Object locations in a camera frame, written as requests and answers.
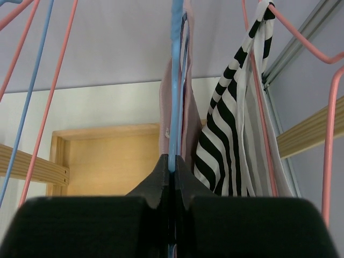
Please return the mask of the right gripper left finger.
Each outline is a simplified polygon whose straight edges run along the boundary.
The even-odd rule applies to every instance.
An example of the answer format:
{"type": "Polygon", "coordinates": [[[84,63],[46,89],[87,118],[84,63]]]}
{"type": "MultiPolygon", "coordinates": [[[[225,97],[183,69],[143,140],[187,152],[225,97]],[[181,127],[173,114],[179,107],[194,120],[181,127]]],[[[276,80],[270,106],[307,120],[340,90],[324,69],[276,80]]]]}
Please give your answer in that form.
{"type": "Polygon", "coordinates": [[[168,157],[125,196],[37,197],[17,211],[1,257],[168,257],[168,157]]]}

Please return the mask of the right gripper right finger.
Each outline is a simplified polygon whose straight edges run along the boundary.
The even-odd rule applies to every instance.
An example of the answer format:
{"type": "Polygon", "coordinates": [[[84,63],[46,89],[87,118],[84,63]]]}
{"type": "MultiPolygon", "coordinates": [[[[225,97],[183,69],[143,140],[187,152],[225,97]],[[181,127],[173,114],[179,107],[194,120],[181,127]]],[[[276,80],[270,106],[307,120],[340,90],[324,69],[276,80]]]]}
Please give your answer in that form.
{"type": "Polygon", "coordinates": [[[316,207],[300,198],[220,197],[176,158],[178,257],[338,257],[316,207]]]}

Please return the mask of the black white striped tank top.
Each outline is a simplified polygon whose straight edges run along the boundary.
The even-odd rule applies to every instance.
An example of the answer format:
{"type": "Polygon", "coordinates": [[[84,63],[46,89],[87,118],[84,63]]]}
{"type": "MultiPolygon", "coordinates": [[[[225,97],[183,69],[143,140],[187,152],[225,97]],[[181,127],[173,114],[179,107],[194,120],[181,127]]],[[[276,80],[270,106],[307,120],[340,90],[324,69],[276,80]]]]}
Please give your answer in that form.
{"type": "Polygon", "coordinates": [[[210,101],[194,175],[219,196],[291,197],[263,92],[273,39],[273,3],[261,1],[210,101]]]}

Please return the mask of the pink tank top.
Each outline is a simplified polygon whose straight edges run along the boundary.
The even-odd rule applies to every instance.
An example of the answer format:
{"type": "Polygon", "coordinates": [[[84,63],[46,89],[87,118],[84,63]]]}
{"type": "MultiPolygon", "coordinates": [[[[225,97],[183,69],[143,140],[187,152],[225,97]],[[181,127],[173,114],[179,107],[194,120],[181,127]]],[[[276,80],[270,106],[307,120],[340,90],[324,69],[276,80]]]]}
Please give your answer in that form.
{"type": "MultiPolygon", "coordinates": [[[[181,154],[190,169],[194,168],[196,157],[196,148],[198,138],[202,130],[202,123],[198,113],[194,92],[191,81],[192,68],[192,41],[194,33],[194,14],[190,1],[183,1],[183,11],[187,14],[184,22],[184,31],[182,40],[189,37],[188,52],[185,65],[185,78],[183,82],[183,120],[182,120],[182,136],[181,136],[181,154]]],[[[159,135],[159,153],[167,154],[169,152],[170,138],[170,119],[171,119],[171,64],[172,57],[167,63],[164,77],[160,84],[159,101],[160,101],[160,135],[159,135]]]]}

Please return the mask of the blue wire hanger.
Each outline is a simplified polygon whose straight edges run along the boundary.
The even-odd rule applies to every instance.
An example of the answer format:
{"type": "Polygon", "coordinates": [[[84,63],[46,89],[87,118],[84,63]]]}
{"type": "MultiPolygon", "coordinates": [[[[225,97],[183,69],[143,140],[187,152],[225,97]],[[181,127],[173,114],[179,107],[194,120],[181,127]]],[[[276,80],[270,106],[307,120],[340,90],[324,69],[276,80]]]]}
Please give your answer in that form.
{"type": "Polygon", "coordinates": [[[176,158],[181,154],[181,136],[183,120],[183,96],[185,65],[188,52],[189,37],[182,40],[184,22],[187,14],[183,11],[183,1],[172,1],[171,6],[171,119],[168,152],[169,190],[174,197],[174,176],[176,158]]]}
{"type": "Polygon", "coordinates": [[[39,69],[39,65],[40,65],[40,61],[41,61],[42,52],[43,52],[43,49],[44,49],[44,44],[45,44],[46,35],[47,35],[47,31],[48,31],[49,21],[50,21],[50,18],[51,18],[53,4],[54,4],[54,1],[49,1],[49,6],[48,6],[48,9],[47,9],[47,15],[46,15],[46,18],[45,18],[45,23],[44,23],[44,28],[43,28],[43,31],[42,31],[42,34],[41,34],[40,44],[39,44],[39,48],[38,48],[38,52],[37,52],[37,56],[36,56],[36,60],[35,60],[35,64],[34,64],[34,69],[33,69],[33,72],[32,72],[29,88],[28,88],[28,91],[27,91],[27,95],[26,95],[23,111],[21,113],[21,119],[20,119],[20,123],[19,123],[19,126],[18,126],[17,135],[16,135],[16,139],[15,139],[15,142],[14,142],[13,150],[12,150],[12,153],[11,153],[11,156],[10,156],[9,165],[8,165],[5,177],[4,177],[4,183],[3,183],[2,191],[1,191],[1,205],[2,205],[3,200],[5,198],[5,193],[6,193],[6,190],[7,190],[8,182],[9,182],[10,175],[11,175],[11,172],[12,172],[12,168],[13,168],[13,165],[14,165],[14,161],[15,161],[15,157],[16,157],[16,154],[17,154],[17,150],[18,150],[20,138],[21,138],[21,135],[22,135],[22,131],[23,131],[23,128],[24,128],[24,122],[25,122],[25,118],[26,118],[26,115],[27,115],[27,110],[28,110],[29,103],[30,103],[30,100],[31,100],[31,96],[32,96],[32,92],[33,92],[33,87],[34,87],[34,84],[35,84],[35,80],[36,80],[36,77],[37,77],[37,73],[38,73],[38,69],[39,69]]]}

